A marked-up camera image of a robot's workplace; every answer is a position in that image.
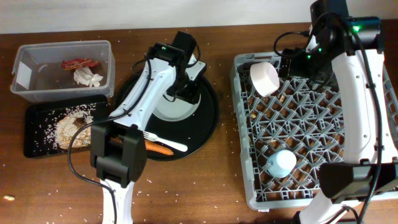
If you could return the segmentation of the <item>grey round plate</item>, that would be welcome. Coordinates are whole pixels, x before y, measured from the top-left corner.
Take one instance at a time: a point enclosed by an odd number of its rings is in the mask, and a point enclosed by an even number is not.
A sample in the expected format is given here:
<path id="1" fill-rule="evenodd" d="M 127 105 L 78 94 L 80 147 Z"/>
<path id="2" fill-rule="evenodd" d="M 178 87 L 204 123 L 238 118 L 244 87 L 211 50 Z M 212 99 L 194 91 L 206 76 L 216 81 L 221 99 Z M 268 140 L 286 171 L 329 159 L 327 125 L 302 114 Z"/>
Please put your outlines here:
<path id="1" fill-rule="evenodd" d="M 195 104 L 164 95 L 158 102 L 153 115 L 163 121 L 177 122 L 193 115 L 199 107 L 200 101 Z"/>

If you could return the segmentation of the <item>pink bowl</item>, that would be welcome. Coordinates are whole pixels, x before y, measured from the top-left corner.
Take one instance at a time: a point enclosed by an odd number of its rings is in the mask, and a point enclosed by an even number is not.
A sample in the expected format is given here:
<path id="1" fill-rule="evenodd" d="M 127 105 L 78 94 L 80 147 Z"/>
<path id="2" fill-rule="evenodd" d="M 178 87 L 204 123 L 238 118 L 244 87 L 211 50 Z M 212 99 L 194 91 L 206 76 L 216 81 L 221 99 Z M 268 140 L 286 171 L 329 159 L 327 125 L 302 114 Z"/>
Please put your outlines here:
<path id="1" fill-rule="evenodd" d="M 269 62 L 253 64 L 250 77 L 256 91 L 263 97 L 271 95 L 280 87 L 277 70 Z"/>

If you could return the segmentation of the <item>white plastic fork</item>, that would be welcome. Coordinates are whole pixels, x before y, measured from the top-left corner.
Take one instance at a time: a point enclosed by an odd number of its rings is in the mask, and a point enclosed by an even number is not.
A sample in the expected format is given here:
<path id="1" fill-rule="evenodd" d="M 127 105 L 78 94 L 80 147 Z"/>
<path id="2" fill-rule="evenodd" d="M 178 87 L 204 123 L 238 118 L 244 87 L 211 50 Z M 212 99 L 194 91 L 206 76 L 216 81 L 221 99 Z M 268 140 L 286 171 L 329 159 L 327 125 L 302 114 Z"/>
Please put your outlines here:
<path id="1" fill-rule="evenodd" d="M 188 147 L 186 145 L 175 142 L 175 141 L 170 141 L 167 139 L 160 138 L 154 133 L 149 133 L 149 132 L 144 131 L 144 137 L 149 141 L 161 142 L 161 143 L 163 143 L 167 146 L 170 146 L 170 147 L 172 147 L 178 151 L 181 151 L 181 152 L 187 152 L 187 150 L 188 150 Z"/>

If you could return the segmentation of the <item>orange carrot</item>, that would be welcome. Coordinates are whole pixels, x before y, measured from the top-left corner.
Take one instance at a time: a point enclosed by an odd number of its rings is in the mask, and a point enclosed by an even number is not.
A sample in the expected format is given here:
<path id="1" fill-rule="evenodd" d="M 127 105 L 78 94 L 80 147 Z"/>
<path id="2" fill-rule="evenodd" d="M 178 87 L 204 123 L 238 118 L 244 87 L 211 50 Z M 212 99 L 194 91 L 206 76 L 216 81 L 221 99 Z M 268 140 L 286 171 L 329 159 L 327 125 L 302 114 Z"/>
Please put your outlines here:
<path id="1" fill-rule="evenodd" d="M 174 154 L 174 152 L 171 149 L 155 144 L 148 140 L 145 140 L 145 145 L 148 151 L 158 152 L 166 156 L 172 156 Z"/>

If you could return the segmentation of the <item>white tissue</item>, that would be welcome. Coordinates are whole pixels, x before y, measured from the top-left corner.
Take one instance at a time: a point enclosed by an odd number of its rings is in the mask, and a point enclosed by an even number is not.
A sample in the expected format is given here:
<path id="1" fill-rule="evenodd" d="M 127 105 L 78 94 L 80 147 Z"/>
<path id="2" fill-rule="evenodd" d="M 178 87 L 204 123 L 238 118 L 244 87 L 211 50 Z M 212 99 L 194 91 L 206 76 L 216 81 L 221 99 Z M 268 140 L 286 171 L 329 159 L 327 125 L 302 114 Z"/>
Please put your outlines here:
<path id="1" fill-rule="evenodd" d="M 88 87 L 99 87 L 103 77 L 97 73 L 93 73 L 89 67 L 77 68 L 73 74 L 77 84 L 83 84 Z"/>

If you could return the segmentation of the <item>red snack wrapper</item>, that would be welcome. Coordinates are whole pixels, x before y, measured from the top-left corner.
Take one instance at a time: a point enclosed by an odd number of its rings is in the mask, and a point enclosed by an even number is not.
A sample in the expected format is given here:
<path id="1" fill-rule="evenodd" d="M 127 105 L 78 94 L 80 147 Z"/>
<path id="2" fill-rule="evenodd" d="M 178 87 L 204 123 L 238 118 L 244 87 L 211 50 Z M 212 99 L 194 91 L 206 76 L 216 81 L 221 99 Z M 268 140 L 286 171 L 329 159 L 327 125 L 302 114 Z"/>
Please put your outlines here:
<path id="1" fill-rule="evenodd" d="M 63 61 L 62 68 L 64 70 L 74 70 L 83 67 L 89 67 L 89 68 L 96 67 L 99 64 L 100 62 L 97 60 L 78 58 L 74 60 Z"/>

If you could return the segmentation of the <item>brown food scrap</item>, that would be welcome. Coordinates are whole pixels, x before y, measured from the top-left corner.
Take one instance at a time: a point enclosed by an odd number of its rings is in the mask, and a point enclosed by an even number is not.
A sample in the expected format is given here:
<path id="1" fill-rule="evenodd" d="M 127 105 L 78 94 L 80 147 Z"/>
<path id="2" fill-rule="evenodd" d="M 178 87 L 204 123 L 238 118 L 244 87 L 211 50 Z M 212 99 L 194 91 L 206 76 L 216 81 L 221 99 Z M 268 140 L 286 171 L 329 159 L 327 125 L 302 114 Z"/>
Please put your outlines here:
<path id="1" fill-rule="evenodd" d="M 75 118 L 73 125 L 76 126 L 77 129 L 80 129 L 87 125 L 87 122 L 84 117 L 82 118 Z"/>

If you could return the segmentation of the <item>rice and peanut pile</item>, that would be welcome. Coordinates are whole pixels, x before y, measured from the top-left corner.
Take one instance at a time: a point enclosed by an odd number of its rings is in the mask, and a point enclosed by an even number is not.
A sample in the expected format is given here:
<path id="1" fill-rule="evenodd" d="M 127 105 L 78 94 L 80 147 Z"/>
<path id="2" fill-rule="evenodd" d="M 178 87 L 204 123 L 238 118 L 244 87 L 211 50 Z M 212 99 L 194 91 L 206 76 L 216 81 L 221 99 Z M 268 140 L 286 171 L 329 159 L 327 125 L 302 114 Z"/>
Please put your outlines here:
<path id="1" fill-rule="evenodd" d="M 51 149 L 67 151 L 72 137 L 79 130 L 73 125 L 75 118 L 84 117 L 87 124 L 91 123 L 94 118 L 92 111 L 85 106 L 65 108 L 44 131 L 44 143 L 49 143 Z"/>

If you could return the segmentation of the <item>light blue plastic cup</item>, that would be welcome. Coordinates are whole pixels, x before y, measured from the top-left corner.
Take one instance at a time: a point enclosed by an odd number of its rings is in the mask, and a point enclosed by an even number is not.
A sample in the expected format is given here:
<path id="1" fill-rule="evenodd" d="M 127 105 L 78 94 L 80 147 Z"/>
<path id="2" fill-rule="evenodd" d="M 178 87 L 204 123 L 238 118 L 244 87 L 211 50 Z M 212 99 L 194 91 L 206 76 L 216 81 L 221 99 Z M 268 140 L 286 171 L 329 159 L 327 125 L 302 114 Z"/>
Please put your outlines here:
<path id="1" fill-rule="evenodd" d="M 289 150 L 281 150 L 271 155 L 267 163 L 270 164 L 268 172 L 276 178 L 287 177 L 297 163 L 296 156 Z"/>

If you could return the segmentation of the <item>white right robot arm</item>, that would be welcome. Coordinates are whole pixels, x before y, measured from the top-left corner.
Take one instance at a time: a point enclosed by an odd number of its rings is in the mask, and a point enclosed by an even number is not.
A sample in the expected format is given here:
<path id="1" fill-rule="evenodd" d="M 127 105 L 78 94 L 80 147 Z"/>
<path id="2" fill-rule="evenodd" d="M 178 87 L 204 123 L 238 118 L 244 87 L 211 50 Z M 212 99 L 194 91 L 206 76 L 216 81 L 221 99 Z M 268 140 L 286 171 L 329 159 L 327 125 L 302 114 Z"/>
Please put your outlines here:
<path id="1" fill-rule="evenodd" d="M 384 38 L 377 17 L 351 17 L 345 1 L 317 0 L 302 48 L 281 51 L 282 78 L 298 76 L 328 83 L 335 78 L 343 107 L 345 145 L 341 162 L 324 163 L 320 190 L 294 223 L 336 223 L 354 213 L 362 223 L 375 195 L 397 185 L 397 148 L 384 97 Z"/>

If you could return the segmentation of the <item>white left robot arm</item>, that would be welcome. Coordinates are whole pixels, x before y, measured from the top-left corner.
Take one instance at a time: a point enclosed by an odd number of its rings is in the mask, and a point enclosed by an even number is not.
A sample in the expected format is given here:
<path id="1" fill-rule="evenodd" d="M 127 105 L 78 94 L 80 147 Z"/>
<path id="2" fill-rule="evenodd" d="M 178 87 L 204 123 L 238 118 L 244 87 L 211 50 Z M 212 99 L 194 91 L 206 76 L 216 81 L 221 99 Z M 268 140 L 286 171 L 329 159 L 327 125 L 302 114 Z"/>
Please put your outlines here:
<path id="1" fill-rule="evenodd" d="M 191 104 L 195 111 L 202 97 L 198 79 L 206 64 L 199 61 L 194 37 L 177 32 L 173 42 L 149 48 L 143 71 L 123 102 L 107 119 L 84 125 L 91 130 L 90 165 L 98 180 L 77 177 L 103 189 L 103 223 L 132 223 L 132 192 L 147 162 L 144 132 L 159 101 L 168 94 L 179 111 Z"/>

